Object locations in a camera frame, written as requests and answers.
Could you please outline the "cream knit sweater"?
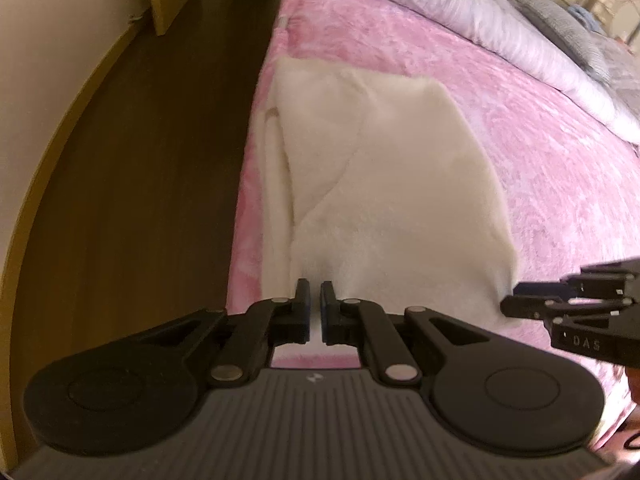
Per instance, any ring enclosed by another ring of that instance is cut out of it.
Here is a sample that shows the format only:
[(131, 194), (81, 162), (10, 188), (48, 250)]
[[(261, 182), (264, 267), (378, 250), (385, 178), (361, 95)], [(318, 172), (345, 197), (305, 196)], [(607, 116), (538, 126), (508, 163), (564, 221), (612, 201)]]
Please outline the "cream knit sweater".
[(279, 58), (253, 119), (262, 292), (299, 278), (486, 330), (518, 277), (496, 170), (437, 80)]

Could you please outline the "pink rose blanket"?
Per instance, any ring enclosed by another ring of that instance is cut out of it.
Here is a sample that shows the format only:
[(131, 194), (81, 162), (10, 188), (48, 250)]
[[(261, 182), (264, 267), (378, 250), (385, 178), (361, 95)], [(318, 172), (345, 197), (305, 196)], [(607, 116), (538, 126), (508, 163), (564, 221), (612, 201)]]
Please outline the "pink rose blanket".
[[(320, 60), (439, 81), (484, 148), (506, 198), (518, 281), (639, 251), (639, 159), (553, 88), (390, 0), (281, 0), (254, 97), (243, 162), (227, 307), (262, 292), (262, 180), (253, 119), (279, 58)], [(493, 330), (548, 349), (544, 326)]]

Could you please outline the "grey checked pillow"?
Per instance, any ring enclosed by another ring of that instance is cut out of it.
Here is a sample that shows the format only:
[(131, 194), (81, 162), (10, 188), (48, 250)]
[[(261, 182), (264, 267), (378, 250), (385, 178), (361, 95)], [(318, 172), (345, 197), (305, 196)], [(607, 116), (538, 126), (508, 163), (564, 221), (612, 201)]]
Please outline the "grey checked pillow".
[(588, 76), (600, 84), (610, 83), (610, 72), (596, 40), (567, 10), (552, 0), (509, 1)]

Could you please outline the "lilac striped quilt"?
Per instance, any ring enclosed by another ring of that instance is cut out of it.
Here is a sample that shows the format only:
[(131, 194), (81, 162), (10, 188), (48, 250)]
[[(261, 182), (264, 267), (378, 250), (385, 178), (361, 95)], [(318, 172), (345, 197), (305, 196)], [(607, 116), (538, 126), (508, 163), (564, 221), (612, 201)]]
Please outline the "lilac striped quilt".
[(639, 114), (615, 95), (606, 80), (605, 62), (585, 59), (589, 40), (576, 47), (558, 46), (510, 0), (390, 1), (499, 55), (562, 92), (620, 139), (639, 143)]

